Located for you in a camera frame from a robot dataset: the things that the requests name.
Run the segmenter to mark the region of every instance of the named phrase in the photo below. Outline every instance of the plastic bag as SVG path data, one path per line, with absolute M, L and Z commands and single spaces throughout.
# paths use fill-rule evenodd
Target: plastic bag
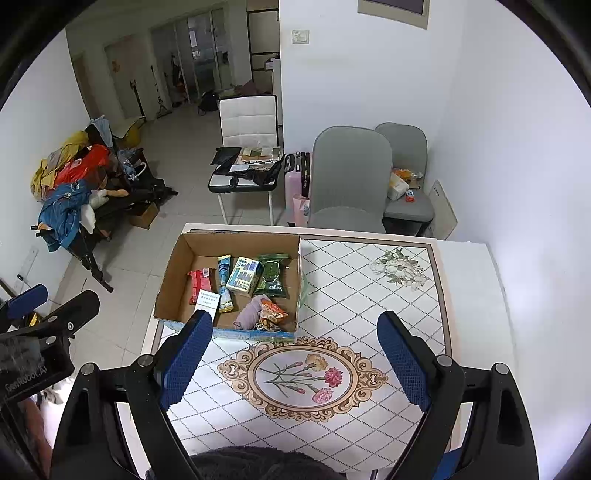
M 135 168 L 129 160 L 135 153 L 135 150 L 135 148 L 126 148 L 125 150 L 119 150 L 117 152 L 117 160 L 119 160 L 119 165 L 121 165 L 123 173 L 125 174 L 128 180 L 132 181 L 138 179 L 138 176 L 135 172 Z
M 61 169 L 53 182 L 53 187 L 56 188 L 62 183 L 73 183 L 82 180 L 98 167 L 104 167 L 108 164 L 109 150 L 102 145 L 93 145 L 85 157 L 72 160 Z

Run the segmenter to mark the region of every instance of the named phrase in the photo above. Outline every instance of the blue gripper pad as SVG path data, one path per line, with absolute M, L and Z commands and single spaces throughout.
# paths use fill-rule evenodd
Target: blue gripper pad
M 35 285 L 33 288 L 21 293 L 18 297 L 8 300 L 8 319 L 17 320 L 31 313 L 47 301 L 47 289 L 45 285 Z
M 170 340 L 182 341 L 182 344 L 177 346 L 177 351 L 173 355 L 170 364 L 163 370 L 160 406 L 165 411 L 168 411 L 171 405 L 183 399 L 183 395 L 212 339 L 212 335 L 213 322 L 211 315 L 198 310 L 178 335 L 169 337 L 164 342 L 166 344 Z
M 378 318 L 378 340 L 410 403 L 425 412 L 431 406 L 427 377 L 388 315 Z

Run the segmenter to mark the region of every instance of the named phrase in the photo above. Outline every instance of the cardboard box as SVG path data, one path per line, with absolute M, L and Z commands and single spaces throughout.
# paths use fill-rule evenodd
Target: cardboard box
M 238 313 L 251 301 L 249 297 L 232 294 L 234 310 L 217 313 L 213 319 L 213 336 L 244 340 L 295 341 L 300 305 L 301 274 L 299 256 L 299 235 L 291 233 L 253 233 L 193 231 L 183 233 L 173 249 L 160 292 L 154 307 L 154 317 L 173 330 L 179 331 L 191 318 L 194 307 L 191 298 L 189 271 L 199 268 L 214 268 L 212 290 L 219 293 L 220 278 L 217 258 L 231 255 L 230 270 L 238 257 L 258 258 L 259 255 L 287 253 L 290 256 L 282 272 L 282 281 L 288 298 L 273 297 L 273 301 L 285 310 L 289 317 L 282 323 L 285 332 L 259 332 L 257 330 L 235 330 L 233 322 Z
M 149 230 L 150 225 L 152 225 L 152 222 L 158 216 L 159 211 L 160 209 L 155 203 L 150 203 L 147 207 L 137 205 L 130 211 L 129 222 L 131 225 Z

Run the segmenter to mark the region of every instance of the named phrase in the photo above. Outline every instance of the purple cloth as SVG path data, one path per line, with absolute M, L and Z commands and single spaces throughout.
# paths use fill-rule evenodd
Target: purple cloth
M 261 302 L 263 300 L 269 300 L 269 297 L 266 295 L 257 295 L 242 309 L 236 320 L 234 320 L 236 330 L 252 330 L 255 327 L 258 322 L 259 313 L 261 312 Z

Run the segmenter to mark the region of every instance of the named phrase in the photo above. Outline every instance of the ornate oval frame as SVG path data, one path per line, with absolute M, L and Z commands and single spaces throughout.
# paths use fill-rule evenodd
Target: ornate oval frame
M 293 407 L 270 398 L 258 388 L 254 372 L 265 358 L 274 355 L 278 349 L 304 349 L 335 357 L 349 370 L 350 387 L 334 402 L 318 407 Z M 372 391 L 388 381 L 387 375 L 373 368 L 370 359 L 355 353 L 348 346 L 339 347 L 330 338 L 298 337 L 295 344 L 261 342 L 247 350 L 239 351 L 235 360 L 227 360 L 219 364 L 217 369 L 232 383 L 232 389 L 247 399 L 252 406 L 264 409 L 272 418 L 297 421 L 328 421 L 337 413 L 347 413 L 361 402 L 369 400 Z

